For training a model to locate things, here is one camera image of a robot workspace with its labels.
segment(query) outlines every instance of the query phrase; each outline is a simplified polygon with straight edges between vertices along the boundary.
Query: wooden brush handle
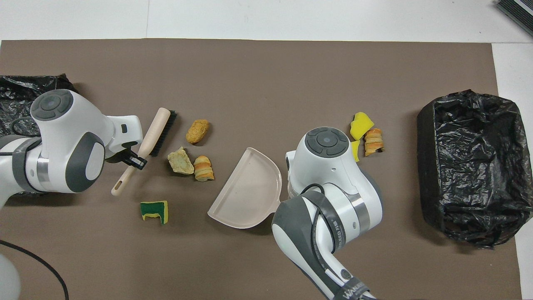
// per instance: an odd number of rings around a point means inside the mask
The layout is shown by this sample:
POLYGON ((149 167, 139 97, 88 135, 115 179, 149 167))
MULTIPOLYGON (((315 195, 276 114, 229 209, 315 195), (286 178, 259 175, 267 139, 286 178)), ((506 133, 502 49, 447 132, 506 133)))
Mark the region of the wooden brush handle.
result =
MULTIPOLYGON (((152 123, 150 124, 150 128, 148 128, 148 131, 146 132, 146 135, 142 140, 141 146, 139 147, 139 152, 137 153, 139 157, 146 158, 148 154, 152 152, 154 146, 157 143, 157 140, 159 139, 163 129, 165 128, 169 117, 170 110, 162 107, 158 109, 157 114, 154 117, 152 123)), ((128 168, 126 169, 126 171, 124 171, 115 186, 111 189, 111 195, 120 196, 120 194, 122 194, 124 187, 130 180, 136 169, 136 167, 128 166, 128 168)))

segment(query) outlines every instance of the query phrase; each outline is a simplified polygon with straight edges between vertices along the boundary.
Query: bread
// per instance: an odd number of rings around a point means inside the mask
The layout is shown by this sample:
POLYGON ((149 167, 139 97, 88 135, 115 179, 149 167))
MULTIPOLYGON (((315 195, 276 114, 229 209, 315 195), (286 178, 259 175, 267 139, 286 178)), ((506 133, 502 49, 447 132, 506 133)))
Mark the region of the bread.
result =
POLYGON ((215 180, 213 169, 211 168, 211 161, 206 156, 199 156, 195 163, 195 178, 198 181, 215 180))
POLYGON ((185 139, 191 143, 195 144, 199 142, 207 133, 209 129, 209 122, 207 120, 196 120, 192 123, 191 128, 187 131, 185 139))
POLYGON ((365 134, 365 156, 376 152, 383 152, 383 138, 381 137, 381 129, 374 128, 367 131, 365 134))
POLYGON ((191 161, 183 147, 170 153, 167 156, 167 159, 172 167, 172 170, 176 173, 192 174, 195 171, 195 167, 191 164, 191 161))

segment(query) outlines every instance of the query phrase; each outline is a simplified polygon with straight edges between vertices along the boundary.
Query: bin liner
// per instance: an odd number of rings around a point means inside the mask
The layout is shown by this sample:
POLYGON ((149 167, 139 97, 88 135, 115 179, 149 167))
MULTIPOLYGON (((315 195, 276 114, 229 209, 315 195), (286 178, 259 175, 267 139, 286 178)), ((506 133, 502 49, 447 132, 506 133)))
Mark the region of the bin liner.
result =
POLYGON ((0 137, 37 136, 39 128, 31 119, 31 103, 44 92, 68 89, 77 92, 65 74, 59 76, 0 75, 0 137))
POLYGON ((516 104, 471 90, 437 98, 417 117, 422 213, 458 241, 493 248, 532 211, 526 133, 516 104))

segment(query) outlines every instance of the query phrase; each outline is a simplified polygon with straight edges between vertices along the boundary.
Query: white floor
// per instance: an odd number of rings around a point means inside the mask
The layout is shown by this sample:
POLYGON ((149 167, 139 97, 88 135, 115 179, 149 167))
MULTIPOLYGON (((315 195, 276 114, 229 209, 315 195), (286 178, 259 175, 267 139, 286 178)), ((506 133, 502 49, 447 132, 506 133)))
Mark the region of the white floor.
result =
MULTIPOLYGON (((533 37, 492 0, 0 0, 0 20, 0 45, 145 37, 492 43, 499 95, 519 105, 533 141, 533 37)), ((533 299, 533 222, 516 246, 522 297, 533 299)))

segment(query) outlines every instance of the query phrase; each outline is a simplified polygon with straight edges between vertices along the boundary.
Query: brush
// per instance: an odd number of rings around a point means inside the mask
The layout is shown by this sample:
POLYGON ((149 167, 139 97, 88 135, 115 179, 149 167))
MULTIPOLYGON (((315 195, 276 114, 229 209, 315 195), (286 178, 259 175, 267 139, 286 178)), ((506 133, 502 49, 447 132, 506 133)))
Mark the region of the brush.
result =
MULTIPOLYGON (((175 111, 162 107, 159 108, 154 120, 150 124, 150 128, 148 128, 148 131, 144 136, 137 155, 139 157, 147 157, 148 155, 157 156, 163 144, 163 140, 166 138, 174 120, 176 120, 175 111)), ((137 168, 134 166, 127 167, 126 171, 124 171, 115 186, 111 189, 111 194, 113 196, 120 196, 120 194, 122 194, 124 187, 136 169, 137 168)))

